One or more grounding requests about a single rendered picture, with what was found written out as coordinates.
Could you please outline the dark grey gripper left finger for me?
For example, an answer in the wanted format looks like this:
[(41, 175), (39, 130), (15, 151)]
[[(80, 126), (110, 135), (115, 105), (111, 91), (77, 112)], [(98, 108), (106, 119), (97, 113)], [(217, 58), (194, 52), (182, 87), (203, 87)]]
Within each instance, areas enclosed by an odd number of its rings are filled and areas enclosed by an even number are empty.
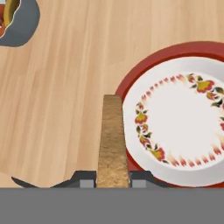
[(96, 171), (76, 171), (73, 176), (54, 187), (57, 188), (96, 188)]

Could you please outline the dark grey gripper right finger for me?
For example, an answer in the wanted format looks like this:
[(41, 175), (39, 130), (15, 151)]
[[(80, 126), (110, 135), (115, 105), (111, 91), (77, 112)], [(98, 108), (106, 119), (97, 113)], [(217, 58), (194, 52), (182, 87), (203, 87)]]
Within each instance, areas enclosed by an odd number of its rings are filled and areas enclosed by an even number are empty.
[(150, 171), (130, 171), (130, 188), (169, 188), (170, 185), (155, 178)]

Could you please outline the white floral plate red rim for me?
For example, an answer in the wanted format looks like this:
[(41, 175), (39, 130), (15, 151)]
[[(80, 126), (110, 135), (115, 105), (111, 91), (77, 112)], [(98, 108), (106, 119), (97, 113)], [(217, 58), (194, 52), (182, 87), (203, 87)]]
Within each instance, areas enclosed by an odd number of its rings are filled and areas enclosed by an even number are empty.
[(131, 175), (164, 186), (224, 188), (224, 43), (154, 52), (116, 92)]

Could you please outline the grey bowl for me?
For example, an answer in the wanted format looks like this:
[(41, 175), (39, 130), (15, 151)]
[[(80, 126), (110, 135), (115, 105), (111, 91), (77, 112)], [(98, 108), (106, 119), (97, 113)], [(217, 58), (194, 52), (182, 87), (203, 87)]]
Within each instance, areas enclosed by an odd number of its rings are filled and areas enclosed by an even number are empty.
[(20, 0), (12, 21), (0, 37), (0, 46), (25, 45), (36, 31), (40, 19), (37, 0)]

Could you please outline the yellow and red food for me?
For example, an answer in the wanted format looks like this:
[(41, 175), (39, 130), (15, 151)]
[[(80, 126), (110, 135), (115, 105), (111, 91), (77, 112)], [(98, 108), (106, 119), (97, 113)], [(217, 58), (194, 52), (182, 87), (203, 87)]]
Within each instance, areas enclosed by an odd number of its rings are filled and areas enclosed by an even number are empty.
[(21, 0), (0, 0), (0, 38), (11, 25)]

